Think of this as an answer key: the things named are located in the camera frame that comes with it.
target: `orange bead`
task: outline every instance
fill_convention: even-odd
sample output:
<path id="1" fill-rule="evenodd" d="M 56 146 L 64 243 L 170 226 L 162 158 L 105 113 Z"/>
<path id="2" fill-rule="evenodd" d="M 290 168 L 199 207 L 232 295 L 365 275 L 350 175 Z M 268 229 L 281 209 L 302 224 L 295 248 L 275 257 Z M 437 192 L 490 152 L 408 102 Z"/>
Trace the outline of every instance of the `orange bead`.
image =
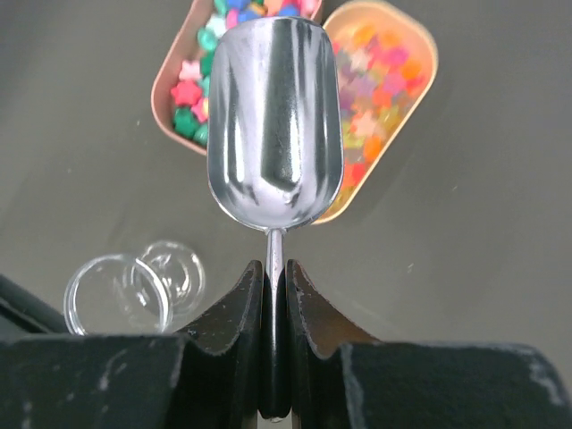
<path id="1" fill-rule="evenodd" d="M 354 33 L 352 38 L 356 47 L 362 47 L 369 43 L 375 36 L 375 27 L 373 25 L 366 25 Z"/>
<path id="2" fill-rule="evenodd" d="M 382 149 L 383 142 L 380 137 L 373 136 L 367 139 L 364 145 L 364 157 L 366 158 L 366 162 L 370 164 L 374 162 L 379 154 L 382 153 Z"/>
<path id="3" fill-rule="evenodd" d="M 401 67 L 401 76 L 403 76 L 405 80 L 411 80 L 416 78 L 420 72 L 421 72 L 421 63 L 417 60 L 408 60 Z"/>
<path id="4" fill-rule="evenodd" d="M 343 180 L 341 181 L 341 187 L 343 189 L 351 186 L 356 186 L 356 181 L 354 178 L 353 164 L 345 164 L 343 166 Z"/>
<path id="5" fill-rule="evenodd" d="M 391 107 L 391 95 L 382 89 L 382 85 L 378 85 L 372 94 L 372 101 L 377 107 Z"/>
<path id="6" fill-rule="evenodd" d="M 380 37 L 379 41 L 383 47 L 395 47 L 401 43 L 401 38 L 393 31 L 385 31 Z"/>

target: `colorful star bead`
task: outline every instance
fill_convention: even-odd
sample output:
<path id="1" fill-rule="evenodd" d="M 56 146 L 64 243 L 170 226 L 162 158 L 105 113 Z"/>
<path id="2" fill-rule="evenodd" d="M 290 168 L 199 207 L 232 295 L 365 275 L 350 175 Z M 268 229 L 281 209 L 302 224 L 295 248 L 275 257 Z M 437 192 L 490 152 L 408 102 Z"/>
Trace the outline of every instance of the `colorful star bead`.
<path id="1" fill-rule="evenodd" d="M 194 105 L 203 95 L 203 90 L 192 80 L 182 80 L 171 89 L 176 105 Z"/>
<path id="2" fill-rule="evenodd" d="M 178 134 L 192 139 L 200 124 L 188 107 L 179 107 L 175 110 L 172 125 Z"/>

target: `orange tray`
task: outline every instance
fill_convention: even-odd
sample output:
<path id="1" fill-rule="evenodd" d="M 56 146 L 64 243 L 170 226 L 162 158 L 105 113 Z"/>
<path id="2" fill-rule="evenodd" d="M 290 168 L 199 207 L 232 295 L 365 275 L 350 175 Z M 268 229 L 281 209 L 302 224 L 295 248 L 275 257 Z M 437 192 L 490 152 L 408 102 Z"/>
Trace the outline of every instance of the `orange tray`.
<path id="1" fill-rule="evenodd" d="M 269 13 L 277 12 L 281 4 L 282 0 L 265 1 Z M 172 42 L 171 49 L 169 49 L 151 89 L 151 110 L 159 128 L 171 139 L 202 155 L 206 155 L 205 147 L 193 140 L 185 139 L 172 128 L 175 105 L 171 98 L 171 88 L 179 81 L 182 62 L 198 59 L 203 55 L 203 50 L 198 46 L 197 32 L 205 26 L 214 11 L 213 0 L 193 1 L 189 14 Z M 310 18 L 315 22 L 322 20 L 322 0 L 318 0 L 317 7 Z"/>
<path id="2" fill-rule="evenodd" d="M 351 2 L 324 24 L 336 53 L 344 178 L 339 216 L 357 195 L 435 79 L 437 47 L 419 22 L 385 2 Z"/>

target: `star-shaped bead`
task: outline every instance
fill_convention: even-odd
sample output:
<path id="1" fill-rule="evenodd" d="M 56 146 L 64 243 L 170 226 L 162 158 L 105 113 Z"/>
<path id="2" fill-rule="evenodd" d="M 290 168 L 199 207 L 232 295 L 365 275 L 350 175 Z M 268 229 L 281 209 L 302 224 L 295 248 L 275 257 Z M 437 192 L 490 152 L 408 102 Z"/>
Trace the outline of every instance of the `star-shaped bead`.
<path id="1" fill-rule="evenodd" d="M 340 109 L 350 110 L 354 102 L 354 95 L 346 89 L 341 89 L 338 97 L 340 100 Z"/>
<path id="2" fill-rule="evenodd" d="M 369 64 L 370 55 L 363 49 L 358 49 L 350 57 L 351 70 L 359 70 L 364 72 L 367 70 L 367 65 Z"/>
<path id="3" fill-rule="evenodd" d="M 354 117 L 351 128 L 359 137 L 373 136 L 378 128 L 377 118 L 374 118 L 371 110 L 368 110 Z"/>
<path id="4" fill-rule="evenodd" d="M 192 80 L 182 80 L 171 89 L 176 105 L 195 105 L 202 94 L 203 90 Z"/>
<path id="5" fill-rule="evenodd" d="M 361 29 L 358 29 L 354 33 L 354 37 L 352 38 L 354 46 L 356 47 L 366 46 L 372 39 L 372 37 L 375 36 L 375 32 L 376 29 L 373 25 L 366 25 Z"/>
<path id="6" fill-rule="evenodd" d="M 399 73 L 390 73 L 383 80 L 383 91 L 396 96 L 405 89 L 406 84 L 407 82 Z"/>
<path id="7" fill-rule="evenodd" d="M 385 51 L 383 61 L 391 66 L 403 65 L 409 58 L 409 52 L 402 47 L 394 47 Z"/>
<path id="8" fill-rule="evenodd" d="M 179 80 L 201 80 L 203 76 L 200 74 L 200 63 L 195 61 L 183 61 Z"/>
<path id="9" fill-rule="evenodd" d="M 190 111 L 197 116 L 199 122 L 206 122 L 208 119 L 208 98 L 201 98 L 198 100 L 198 102 L 192 106 Z"/>
<path id="10" fill-rule="evenodd" d="M 376 86 L 376 82 L 371 80 L 368 76 L 360 76 L 351 81 L 350 87 L 358 97 L 361 97 L 370 96 L 374 92 Z"/>
<path id="11" fill-rule="evenodd" d="M 381 46 L 379 45 L 373 46 L 367 52 L 369 52 L 371 57 L 369 60 L 369 64 L 367 65 L 368 69 L 374 67 L 374 64 L 376 63 L 383 63 L 383 60 L 385 58 L 385 51 L 383 51 L 383 48 Z"/>

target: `green star bead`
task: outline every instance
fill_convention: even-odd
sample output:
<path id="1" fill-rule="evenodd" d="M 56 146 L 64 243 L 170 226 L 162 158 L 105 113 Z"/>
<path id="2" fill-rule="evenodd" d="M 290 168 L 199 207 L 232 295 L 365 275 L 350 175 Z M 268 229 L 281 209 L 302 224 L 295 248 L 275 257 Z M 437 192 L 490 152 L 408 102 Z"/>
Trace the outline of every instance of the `green star bead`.
<path id="1" fill-rule="evenodd" d="M 226 5 L 226 0 L 214 0 L 214 8 L 222 16 L 226 16 L 229 12 L 229 6 Z"/>
<path id="2" fill-rule="evenodd" d="M 199 82 L 197 82 L 197 84 L 203 90 L 203 97 L 208 97 L 208 92 L 209 92 L 209 88 L 210 88 L 210 84 L 211 84 L 211 77 L 206 76 L 205 78 L 203 78 Z"/>
<path id="3" fill-rule="evenodd" d="M 177 134 L 181 134 L 187 139 L 192 139 L 197 132 L 200 123 L 188 107 L 179 107 L 175 110 L 175 115 L 172 118 L 172 125 Z"/>
<path id="4" fill-rule="evenodd" d="M 199 60 L 200 74 L 203 76 L 208 76 L 211 74 L 211 69 L 213 68 L 213 58 L 215 57 L 215 52 L 208 52 Z"/>
<path id="5" fill-rule="evenodd" d="M 195 140 L 201 146 L 206 147 L 206 141 L 208 140 L 207 122 L 201 124 L 200 127 L 198 127 L 197 131 L 195 131 L 195 135 L 193 136 L 193 140 Z"/>

